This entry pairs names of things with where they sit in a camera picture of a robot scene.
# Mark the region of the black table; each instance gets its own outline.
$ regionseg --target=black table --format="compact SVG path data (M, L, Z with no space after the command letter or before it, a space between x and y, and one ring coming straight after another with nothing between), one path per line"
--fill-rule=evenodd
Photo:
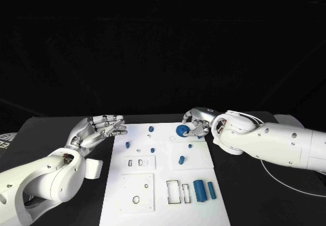
M267 112L250 114L264 122L277 122ZM182 114L129 115L126 120L127 123L181 122L182 116ZM71 129L83 118L31 118L0 158L0 172L44 158L64 147ZM322 225L326 198L289 189L270 177L260 160L246 153L228 154L212 143L211 134L207 135L207 141L231 225ZM113 145L114 138L109 138L88 155L88 158L104 160L101 177L96 180L84 180L73 200L54 208L34 226L100 224ZM313 171L272 163L266 163L266 166L286 184L308 192L326 195L326 188Z

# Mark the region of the circular hole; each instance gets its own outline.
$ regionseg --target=circular hole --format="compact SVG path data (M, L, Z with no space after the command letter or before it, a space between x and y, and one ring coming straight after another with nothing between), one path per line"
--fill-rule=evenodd
M137 204L139 202L140 202L140 198L137 196L135 196L133 203Z

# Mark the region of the blue object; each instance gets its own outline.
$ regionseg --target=blue object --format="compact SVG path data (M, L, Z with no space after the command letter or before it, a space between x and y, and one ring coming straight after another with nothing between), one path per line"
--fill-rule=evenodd
M211 197L212 197L212 199L217 199L217 195L215 195L214 187L212 187L212 182L208 182L208 185L210 185L210 193L211 193Z
M182 165L185 162L185 156L181 156L181 159L179 159L179 164Z
M195 187L198 202L205 202L208 200L208 197L207 197L207 192L205 192L202 180L194 181L194 187Z
M185 132L188 133L191 131L189 127L186 125L179 125L176 127L176 134L181 136L181 137L186 137L184 136Z

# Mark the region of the white robotic arm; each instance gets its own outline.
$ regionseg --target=white robotic arm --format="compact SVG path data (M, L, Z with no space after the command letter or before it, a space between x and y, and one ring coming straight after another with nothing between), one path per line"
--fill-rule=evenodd
M122 115L83 119L65 148L0 173L0 226L29 226L48 210L73 199L84 178L100 177L103 161L86 156L107 137L127 134L123 119ZM26 203L23 193L34 197Z
M326 133L264 123L254 116L234 111L221 114L202 107L185 114L184 123L191 116L198 128L186 131L185 136L204 136L211 129L214 143L228 153L240 155L247 152L274 164L326 172Z

